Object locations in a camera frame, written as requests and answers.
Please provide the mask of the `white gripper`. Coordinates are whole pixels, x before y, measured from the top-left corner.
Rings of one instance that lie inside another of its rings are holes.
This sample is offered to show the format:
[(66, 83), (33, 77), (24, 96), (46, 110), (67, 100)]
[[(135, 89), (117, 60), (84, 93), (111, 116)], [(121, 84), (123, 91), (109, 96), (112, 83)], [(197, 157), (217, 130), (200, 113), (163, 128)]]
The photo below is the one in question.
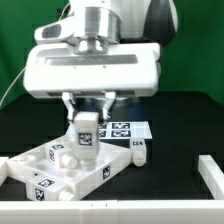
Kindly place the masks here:
[(25, 89), (36, 98), (59, 98), (74, 120), (74, 97), (102, 97), (102, 118), (119, 97), (152, 96), (158, 90), (160, 45), (157, 43), (120, 44), (105, 54), (77, 54), (66, 44), (34, 47), (27, 59), (23, 79)]

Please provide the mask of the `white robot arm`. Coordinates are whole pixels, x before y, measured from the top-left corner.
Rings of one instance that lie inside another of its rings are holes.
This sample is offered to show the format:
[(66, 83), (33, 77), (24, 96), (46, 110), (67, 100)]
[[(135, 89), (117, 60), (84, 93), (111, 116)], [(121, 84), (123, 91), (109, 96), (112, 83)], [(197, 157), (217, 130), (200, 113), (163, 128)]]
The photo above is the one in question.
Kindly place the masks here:
[(23, 84), (36, 98), (61, 98), (68, 119), (77, 98), (118, 98), (158, 90), (162, 49), (178, 29), (173, 0), (69, 0), (68, 15), (35, 30)]

